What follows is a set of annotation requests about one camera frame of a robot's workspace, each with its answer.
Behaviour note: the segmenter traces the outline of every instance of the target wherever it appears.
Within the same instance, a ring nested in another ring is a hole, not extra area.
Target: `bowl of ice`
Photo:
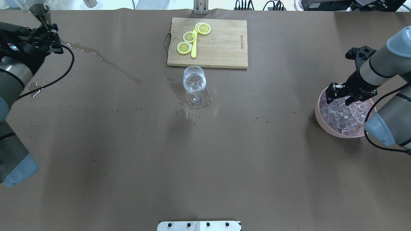
[[[340,138],[357,138],[364,136],[364,122],[368,111],[374,104],[371,99],[345,105],[348,98],[336,99],[330,104],[326,101],[326,89],[321,92],[315,107],[318,124],[327,133]],[[374,108],[370,117],[376,112]]]

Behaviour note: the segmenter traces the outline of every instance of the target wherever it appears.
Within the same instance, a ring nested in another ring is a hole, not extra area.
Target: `yellow lemon slice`
[[[208,23],[197,23],[195,29],[202,35],[208,35],[211,31],[211,26]]]
[[[182,39],[185,42],[194,42],[197,39],[197,35],[192,31],[188,31],[182,36]]]
[[[181,42],[177,45],[177,51],[182,55],[190,53],[192,48],[193,45],[191,45],[191,43],[188,42]]]

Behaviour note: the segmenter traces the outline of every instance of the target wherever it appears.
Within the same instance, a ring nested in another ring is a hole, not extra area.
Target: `pink bowl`
[[[327,122],[324,120],[324,118],[323,118],[323,116],[321,115],[321,112],[320,112],[320,99],[321,99],[322,94],[326,91],[326,89],[327,89],[327,88],[325,88],[325,89],[321,92],[320,96],[318,97],[317,104],[316,104],[316,106],[315,106],[315,118],[317,119],[317,122],[318,122],[318,124],[320,125],[320,127],[321,127],[322,129],[324,129],[324,131],[326,131],[327,133],[329,133],[329,134],[331,134],[331,135],[333,135],[333,136],[336,136],[336,137],[340,137],[340,138],[358,138],[358,137],[363,137],[363,136],[364,136],[364,125],[361,125],[360,131],[359,131],[355,136],[345,136],[345,135],[343,135],[343,134],[335,131],[334,129],[332,129],[332,128],[327,124]],[[374,104],[374,102],[373,102],[371,99],[365,101],[365,103],[367,103],[367,105],[369,105],[370,107]],[[370,114],[370,117],[371,117],[372,115],[374,115],[374,113],[376,113],[376,112],[377,112],[377,110],[374,108],[374,110],[373,110],[373,111],[371,112],[371,114]]]

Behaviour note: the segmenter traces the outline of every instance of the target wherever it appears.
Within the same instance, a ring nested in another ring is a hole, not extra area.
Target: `ice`
[[[325,122],[333,130],[345,136],[356,136],[361,132],[360,127],[364,124],[371,105],[366,102],[354,102],[346,106],[345,100],[347,98],[336,99],[327,104],[324,92],[319,102],[320,112]]]

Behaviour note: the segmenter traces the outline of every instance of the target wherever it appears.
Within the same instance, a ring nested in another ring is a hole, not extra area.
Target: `tabletop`
[[[239,220],[257,230],[410,230],[411,158],[336,138],[314,106],[408,13],[54,11],[71,73],[18,100],[8,123],[40,165],[0,187],[0,229],[156,230],[159,221]],[[249,68],[204,68],[209,104],[185,102],[166,65],[172,17],[247,20]],[[26,11],[0,21],[36,27]],[[28,85],[59,77],[52,54]],[[399,87],[396,78],[379,95]]]

